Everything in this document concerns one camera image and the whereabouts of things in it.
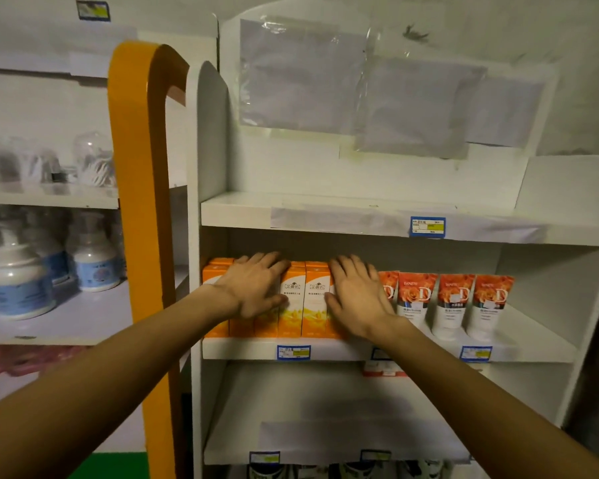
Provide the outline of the person's left hand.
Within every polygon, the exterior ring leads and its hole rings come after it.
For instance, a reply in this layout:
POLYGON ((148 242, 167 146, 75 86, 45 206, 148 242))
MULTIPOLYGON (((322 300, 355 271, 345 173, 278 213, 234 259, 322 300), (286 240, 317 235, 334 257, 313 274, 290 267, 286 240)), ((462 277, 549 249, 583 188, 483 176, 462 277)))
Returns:
POLYGON ((231 318, 251 319, 264 314, 264 297, 280 293, 280 278, 290 261, 281 257, 280 275, 259 274, 259 253, 249 256, 247 264, 231 265, 214 284, 230 302, 231 318))

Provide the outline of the person's right forearm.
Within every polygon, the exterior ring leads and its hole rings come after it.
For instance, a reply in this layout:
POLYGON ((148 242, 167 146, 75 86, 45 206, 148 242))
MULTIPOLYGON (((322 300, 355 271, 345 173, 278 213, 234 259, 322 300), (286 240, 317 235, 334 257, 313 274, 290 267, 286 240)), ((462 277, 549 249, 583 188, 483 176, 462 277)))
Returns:
POLYGON ((373 318, 368 339, 422 390, 491 479, 599 479, 598 457, 405 318, 373 318))

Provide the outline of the white tube with orange print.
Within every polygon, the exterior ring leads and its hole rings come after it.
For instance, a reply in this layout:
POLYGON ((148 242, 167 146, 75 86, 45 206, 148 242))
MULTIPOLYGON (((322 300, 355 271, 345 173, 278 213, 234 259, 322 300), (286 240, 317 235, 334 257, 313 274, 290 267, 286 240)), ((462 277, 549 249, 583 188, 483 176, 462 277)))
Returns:
POLYGON ((474 274, 441 274, 432 334, 441 340, 454 340, 463 324, 464 315, 475 281, 474 274))
POLYGON ((395 308, 399 295, 399 271, 378 271, 387 300, 395 308))
POLYGON ((424 325, 428 306, 438 279, 436 273, 399 272, 397 314, 415 327, 424 325))
POLYGON ((475 340, 490 341, 515 283, 509 275, 478 274, 473 290, 467 335, 475 340))

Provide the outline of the row of orange cartons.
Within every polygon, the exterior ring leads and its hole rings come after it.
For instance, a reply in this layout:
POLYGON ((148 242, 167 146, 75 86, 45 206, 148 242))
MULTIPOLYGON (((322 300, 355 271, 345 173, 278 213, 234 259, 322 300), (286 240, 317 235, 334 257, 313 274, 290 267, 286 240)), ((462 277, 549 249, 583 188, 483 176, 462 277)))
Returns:
POLYGON ((329 313, 324 295, 335 294, 330 268, 325 262, 292 261, 273 287, 287 297, 285 304, 259 316, 230 319, 216 325, 206 338, 327 338, 342 340, 329 313))

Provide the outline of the clear tape strip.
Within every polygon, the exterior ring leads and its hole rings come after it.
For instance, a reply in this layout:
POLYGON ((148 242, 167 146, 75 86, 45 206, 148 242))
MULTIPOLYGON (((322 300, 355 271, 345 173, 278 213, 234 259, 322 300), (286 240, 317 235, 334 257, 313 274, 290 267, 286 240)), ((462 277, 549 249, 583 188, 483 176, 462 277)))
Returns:
POLYGON ((281 231, 410 238, 412 216, 446 217, 445 240, 453 241, 543 243, 549 232, 549 224, 519 217, 472 215, 443 209, 352 208, 317 204, 296 208, 273 207, 269 227, 281 231))

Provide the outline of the white arched shelf unit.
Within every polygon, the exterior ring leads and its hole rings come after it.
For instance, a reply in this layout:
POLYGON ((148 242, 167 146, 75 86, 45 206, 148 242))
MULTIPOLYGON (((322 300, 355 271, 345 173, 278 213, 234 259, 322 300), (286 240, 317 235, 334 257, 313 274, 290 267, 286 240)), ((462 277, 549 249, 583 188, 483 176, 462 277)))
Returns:
POLYGON ((220 22, 218 66, 199 73, 197 156, 189 202, 200 271, 211 257, 280 251, 289 260, 356 254, 382 271, 515 278, 490 341, 422 333, 563 427, 599 321, 599 0, 278 0, 220 22), (544 83, 527 144, 470 144, 444 160, 358 152, 352 135, 240 122, 240 21, 281 16, 366 33, 374 55, 487 67, 487 77, 544 83), (443 209, 549 224, 543 243, 453 241, 274 230, 273 207, 304 204, 443 209))

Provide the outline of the orange shelf end panel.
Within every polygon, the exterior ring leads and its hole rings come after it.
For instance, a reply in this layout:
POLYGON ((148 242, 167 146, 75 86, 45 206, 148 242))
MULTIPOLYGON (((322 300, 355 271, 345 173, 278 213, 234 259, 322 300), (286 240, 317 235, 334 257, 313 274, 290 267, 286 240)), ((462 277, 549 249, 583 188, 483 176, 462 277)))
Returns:
MULTIPOLYGON (((176 302, 165 102, 188 64, 168 45, 125 41, 108 72, 108 108, 133 329, 176 302)), ((179 357, 142 403, 151 479, 185 479, 179 357)))

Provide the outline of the white pump bottle blue label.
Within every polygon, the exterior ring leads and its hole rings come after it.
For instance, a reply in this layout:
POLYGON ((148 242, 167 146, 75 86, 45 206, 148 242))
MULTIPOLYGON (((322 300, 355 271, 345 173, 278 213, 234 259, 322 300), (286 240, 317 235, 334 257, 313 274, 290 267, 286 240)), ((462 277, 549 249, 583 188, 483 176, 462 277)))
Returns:
POLYGON ((56 307, 47 268, 21 233, 0 222, 0 318, 22 321, 56 307))
POLYGON ((121 283, 118 254, 104 228, 104 216, 81 211, 76 226, 78 241, 70 255, 81 292, 104 292, 121 283))

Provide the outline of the dark bottles with white labels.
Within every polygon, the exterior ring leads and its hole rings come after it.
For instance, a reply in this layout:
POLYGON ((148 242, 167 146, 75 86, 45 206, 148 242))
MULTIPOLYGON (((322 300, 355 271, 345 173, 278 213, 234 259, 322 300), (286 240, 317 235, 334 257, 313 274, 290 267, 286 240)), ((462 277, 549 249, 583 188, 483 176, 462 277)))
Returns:
POLYGON ((451 479, 452 466, 444 460, 341 462, 327 466, 233 466, 226 479, 451 479))

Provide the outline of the medium clear plastic sleeve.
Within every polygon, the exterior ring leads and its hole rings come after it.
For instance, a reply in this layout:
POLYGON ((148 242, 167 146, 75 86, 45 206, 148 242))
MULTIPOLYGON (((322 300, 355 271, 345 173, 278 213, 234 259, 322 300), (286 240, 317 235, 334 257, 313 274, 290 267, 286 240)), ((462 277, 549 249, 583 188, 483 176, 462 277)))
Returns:
POLYGON ((467 158, 471 101, 486 75, 476 64, 374 55, 358 88, 354 149, 467 158))

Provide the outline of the clear tub of cotton swabs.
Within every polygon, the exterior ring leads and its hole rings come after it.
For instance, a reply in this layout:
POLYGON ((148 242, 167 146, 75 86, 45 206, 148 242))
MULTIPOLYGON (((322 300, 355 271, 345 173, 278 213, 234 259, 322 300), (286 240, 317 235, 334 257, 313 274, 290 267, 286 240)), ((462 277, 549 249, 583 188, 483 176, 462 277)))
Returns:
POLYGON ((106 133, 92 131, 73 140, 77 184, 95 188, 116 188, 113 144, 106 133))

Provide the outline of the large clear plastic sleeve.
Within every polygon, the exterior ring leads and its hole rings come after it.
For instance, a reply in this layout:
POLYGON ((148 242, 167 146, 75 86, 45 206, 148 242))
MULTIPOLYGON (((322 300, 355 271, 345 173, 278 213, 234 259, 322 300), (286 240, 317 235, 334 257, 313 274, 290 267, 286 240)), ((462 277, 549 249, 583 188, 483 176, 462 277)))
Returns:
POLYGON ((352 135, 366 33, 281 16, 240 21, 240 122, 352 135))

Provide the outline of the small clear plastic sleeve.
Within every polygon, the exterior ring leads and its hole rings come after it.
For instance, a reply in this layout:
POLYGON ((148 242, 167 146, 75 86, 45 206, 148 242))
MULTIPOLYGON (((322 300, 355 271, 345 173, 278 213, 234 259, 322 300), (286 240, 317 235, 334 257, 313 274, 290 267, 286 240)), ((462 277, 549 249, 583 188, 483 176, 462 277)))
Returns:
POLYGON ((465 132, 470 144, 522 148, 535 122, 544 83, 487 77, 473 96, 465 132))

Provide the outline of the pink plastic packets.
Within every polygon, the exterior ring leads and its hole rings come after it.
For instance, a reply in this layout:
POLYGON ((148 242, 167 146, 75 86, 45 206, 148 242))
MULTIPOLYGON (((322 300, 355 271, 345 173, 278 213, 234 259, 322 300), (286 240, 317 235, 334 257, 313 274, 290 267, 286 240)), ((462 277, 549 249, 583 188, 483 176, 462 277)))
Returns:
POLYGON ((45 373, 89 349, 89 346, 0 345, 0 375, 21 377, 45 373))

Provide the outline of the white wall shelf unit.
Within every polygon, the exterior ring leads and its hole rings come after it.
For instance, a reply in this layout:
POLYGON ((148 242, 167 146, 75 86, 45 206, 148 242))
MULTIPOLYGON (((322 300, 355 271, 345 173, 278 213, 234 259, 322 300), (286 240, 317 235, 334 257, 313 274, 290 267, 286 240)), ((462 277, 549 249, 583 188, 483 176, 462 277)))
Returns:
MULTIPOLYGON (((188 182, 197 156, 197 73, 208 61, 217 63, 218 19, 211 9, 195 0, 104 0, 111 23, 79 20, 75 0, 0 0, 0 47, 15 40, 16 29, 25 28, 23 46, 15 43, 14 55, 50 56, 50 43, 35 41, 43 30, 56 30, 54 39, 69 36, 80 26, 113 38, 113 47, 136 36, 139 41, 169 45, 193 71, 186 94, 165 102, 168 175, 172 209, 176 298, 199 285, 200 264, 192 238, 197 233, 194 217, 184 219, 184 192, 189 201, 197 195, 196 178, 188 182)), ((0 68, 0 136, 28 138, 56 152, 63 165, 73 159, 73 140, 82 133, 110 133, 106 82, 82 79, 70 70, 94 65, 108 71, 110 62, 100 55, 87 56, 77 42, 70 42, 61 72, 9 72, 0 68)), ((92 346, 128 327, 131 322, 128 283, 100 293, 75 295, 53 311, 24 321, 0 319, 0 345, 92 346)))

